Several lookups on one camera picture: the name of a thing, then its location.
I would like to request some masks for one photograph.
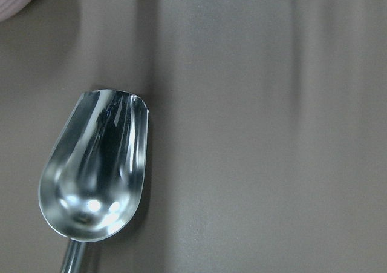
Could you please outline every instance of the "silver scoop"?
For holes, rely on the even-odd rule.
[[[86,242],[121,230],[140,203],[148,109],[116,90],[83,93],[62,130],[39,184],[48,224],[70,238],[63,273],[79,271]]]

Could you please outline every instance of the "metal scoop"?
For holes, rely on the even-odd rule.
[[[83,93],[39,184],[48,224],[70,238],[62,273],[79,271],[86,242],[108,238],[132,218],[145,173],[148,109],[116,90]]]

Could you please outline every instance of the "scoop handle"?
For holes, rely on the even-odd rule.
[[[79,273],[86,245],[86,242],[69,240],[60,273]]]

